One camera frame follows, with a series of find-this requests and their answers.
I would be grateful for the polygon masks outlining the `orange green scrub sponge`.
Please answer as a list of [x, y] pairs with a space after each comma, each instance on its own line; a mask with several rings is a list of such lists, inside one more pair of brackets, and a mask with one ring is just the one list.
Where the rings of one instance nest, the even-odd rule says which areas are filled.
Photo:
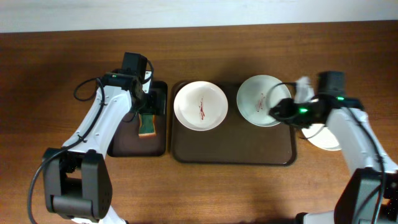
[[139, 115], [139, 130], [138, 135], [140, 138], [146, 138], [156, 135], [155, 115], [153, 114], [140, 114]]

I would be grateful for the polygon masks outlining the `cream white plate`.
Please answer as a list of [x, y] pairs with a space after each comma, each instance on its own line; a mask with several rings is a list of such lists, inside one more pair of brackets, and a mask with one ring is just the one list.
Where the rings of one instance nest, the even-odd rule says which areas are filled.
[[314, 146], [327, 151], [339, 151], [341, 147], [337, 138], [324, 124], [313, 124], [309, 128], [301, 129], [304, 140]]

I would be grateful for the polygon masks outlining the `white plate with red stain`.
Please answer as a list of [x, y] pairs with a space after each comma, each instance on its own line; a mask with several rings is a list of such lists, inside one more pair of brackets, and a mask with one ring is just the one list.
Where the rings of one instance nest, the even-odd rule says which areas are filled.
[[174, 98], [178, 121], [194, 131], [208, 131], [220, 125], [228, 113], [224, 91], [206, 81], [195, 81], [181, 87]]

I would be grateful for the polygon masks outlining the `pale green plate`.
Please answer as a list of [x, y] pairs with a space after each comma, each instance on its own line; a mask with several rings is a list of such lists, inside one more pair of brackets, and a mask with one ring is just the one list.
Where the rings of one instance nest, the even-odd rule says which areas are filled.
[[260, 127], [271, 127], [280, 122], [269, 115], [269, 110], [280, 100], [290, 97], [287, 86], [276, 77], [256, 75], [239, 87], [236, 102], [239, 112], [248, 122]]

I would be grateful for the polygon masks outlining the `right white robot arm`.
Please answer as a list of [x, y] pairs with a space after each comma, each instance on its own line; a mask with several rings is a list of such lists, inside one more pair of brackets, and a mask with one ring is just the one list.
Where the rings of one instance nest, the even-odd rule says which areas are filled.
[[299, 213], [296, 223], [397, 223], [397, 164], [381, 146], [357, 99], [323, 95], [316, 102], [295, 103], [285, 98], [269, 115], [297, 128], [325, 124], [351, 173], [334, 210]]

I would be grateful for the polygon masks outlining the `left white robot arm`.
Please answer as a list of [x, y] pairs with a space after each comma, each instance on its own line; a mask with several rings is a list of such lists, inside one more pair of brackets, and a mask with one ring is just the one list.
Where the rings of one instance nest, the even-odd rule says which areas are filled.
[[44, 153], [45, 205], [76, 223], [125, 223], [111, 206], [105, 159], [165, 153], [167, 84], [155, 82], [150, 71], [126, 70], [95, 82], [94, 102], [78, 129], [60, 149]]

